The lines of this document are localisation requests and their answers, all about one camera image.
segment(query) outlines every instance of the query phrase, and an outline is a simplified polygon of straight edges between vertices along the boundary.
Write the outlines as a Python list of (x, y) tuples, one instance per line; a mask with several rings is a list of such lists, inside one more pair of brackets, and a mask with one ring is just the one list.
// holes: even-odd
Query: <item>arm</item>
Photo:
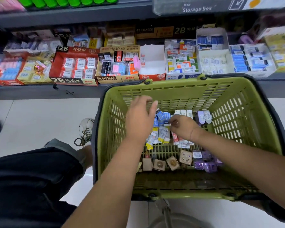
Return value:
[(126, 227), (137, 166), (152, 131), (157, 101), (146, 111), (151, 97), (134, 99), (126, 115), (126, 137), (112, 160), (63, 228)]
[(209, 150), (285, 209), (285, 157), (205, 131), (186, 116), (170, 122), (172, 132)]

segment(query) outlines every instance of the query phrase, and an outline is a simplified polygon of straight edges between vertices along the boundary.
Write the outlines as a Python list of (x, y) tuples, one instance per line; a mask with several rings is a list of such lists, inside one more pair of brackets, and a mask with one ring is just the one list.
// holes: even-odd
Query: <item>forearm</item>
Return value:
[(207, 131), (195, 142), (285, 208), (285, 157)]
[(64, 227), (126, 227), (137, 165), (144, 144), (120, 144), (100, 179)]

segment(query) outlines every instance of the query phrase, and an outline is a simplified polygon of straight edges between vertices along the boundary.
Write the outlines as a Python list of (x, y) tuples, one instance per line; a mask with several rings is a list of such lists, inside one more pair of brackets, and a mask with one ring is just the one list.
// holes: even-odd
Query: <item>person's right hand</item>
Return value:
[(174, 115), (169, 123), (171, 123), (171, 132), (192, 142), (197, 142), (200, 134), (204, 132), (192, 118), (184, 115)]

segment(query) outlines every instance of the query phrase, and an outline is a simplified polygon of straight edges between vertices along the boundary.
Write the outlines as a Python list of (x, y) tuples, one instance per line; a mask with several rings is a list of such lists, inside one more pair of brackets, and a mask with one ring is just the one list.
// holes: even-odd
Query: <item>shoelace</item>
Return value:
[[(91, 133), (90, 133), (89, 128), (86, 128), (82, 133), (84, 134), (84, 136), (80, 136), (80, 138), (76, 138), (75, 141), (74, 141), (74, 144), (76, 146), (84, 146), (88, 141), (91, 140)], [(79, 145), (76, 144), (76, 141), (78, 139), (80, 140), (80, 144)]]

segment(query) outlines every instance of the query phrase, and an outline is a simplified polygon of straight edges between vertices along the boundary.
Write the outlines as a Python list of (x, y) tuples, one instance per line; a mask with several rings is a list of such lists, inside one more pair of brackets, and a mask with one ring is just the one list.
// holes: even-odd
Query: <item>hand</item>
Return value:
[(184, 115), (174, 115), (169, 123), (173, 133), (191, 142), (197, 142), (200, 134), (204, 132), (192, 118)]
[(148, 101), (152, 101), (152, 98), (137, 96), (131, 102), (125, 117), (126, 138), (139, 144), (145, 144), (154, 124), (158, 101), (152, 103), (149, 113), (146, 110)]

